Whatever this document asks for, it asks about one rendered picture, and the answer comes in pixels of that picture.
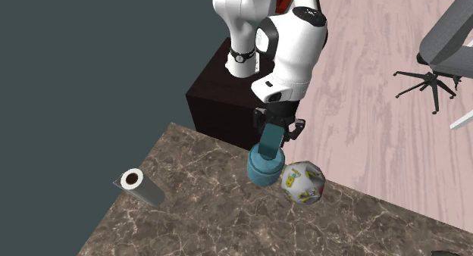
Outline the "white desk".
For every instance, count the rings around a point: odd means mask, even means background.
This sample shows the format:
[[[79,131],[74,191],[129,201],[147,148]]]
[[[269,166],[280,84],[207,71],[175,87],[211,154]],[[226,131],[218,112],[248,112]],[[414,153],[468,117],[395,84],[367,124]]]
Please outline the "white desk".
[[[451,130],[458,130],[459,128],[463,127],[464,125],[473,121],[473,110],[470,110],[468,113],[464,114],[458,120],[450,124]]]

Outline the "white many-sided die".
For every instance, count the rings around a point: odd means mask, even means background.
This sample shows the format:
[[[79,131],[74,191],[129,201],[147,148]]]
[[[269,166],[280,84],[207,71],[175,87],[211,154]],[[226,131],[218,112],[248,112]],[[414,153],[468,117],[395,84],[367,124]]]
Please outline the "white many-sided die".
[[[314,204],[321,199],[326,178],[311,161],[299,161],[284,167],[281,188],[296,204]]]

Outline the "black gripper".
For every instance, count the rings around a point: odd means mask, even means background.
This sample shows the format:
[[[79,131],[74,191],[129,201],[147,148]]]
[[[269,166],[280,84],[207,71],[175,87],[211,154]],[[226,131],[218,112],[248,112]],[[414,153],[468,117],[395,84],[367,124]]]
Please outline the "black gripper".
[[[279,101],[268,103],[265,108],[256,108],[253,111],[253,127],[261,136],[266,123],[285,127],[284,141],[296,140],[305,129],[305,120],[296,119],[299,101]]]

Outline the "grey paper towel roll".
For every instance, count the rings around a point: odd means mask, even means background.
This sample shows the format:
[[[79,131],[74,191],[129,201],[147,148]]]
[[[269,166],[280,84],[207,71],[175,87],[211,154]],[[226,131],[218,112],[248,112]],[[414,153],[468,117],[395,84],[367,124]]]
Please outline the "grey paper towel roll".
[[[138,168],[122,173],[113,184],[153,207],[164,202],[164,191]]]

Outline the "grey office chair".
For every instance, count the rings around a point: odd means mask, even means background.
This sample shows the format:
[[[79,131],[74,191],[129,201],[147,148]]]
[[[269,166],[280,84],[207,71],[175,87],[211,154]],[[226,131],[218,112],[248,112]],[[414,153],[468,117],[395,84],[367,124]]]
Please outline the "grey office chair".
[[[473,79],[473,47],[464,45],[470,31],[473,30],[473,0],[455,0],[423,38],[416,56],[419,64],[431,69],[427,73],[395,72],[422,79],[423,82],[412,86],[398,95],[413,89],[425,90],[431,87],[434,98],[433,111],[439,111],[438,89],[442,88],[453,99],[456,96],[439,76],[453,79],[458,85],[462,78]]]

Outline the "dark robot stand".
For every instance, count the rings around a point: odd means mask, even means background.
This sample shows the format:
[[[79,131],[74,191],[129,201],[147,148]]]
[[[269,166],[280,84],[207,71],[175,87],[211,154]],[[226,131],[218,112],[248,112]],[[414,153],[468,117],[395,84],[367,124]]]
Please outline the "dark robot stand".
[[[229,51],[226,38],[187,91],[186,100],[198,132],[249,150],[261,137],[253,126],[253,111],[266,106],[251,84],[268,75],[274,63],[262,58],[257,74],[236,78],[224,66]]]

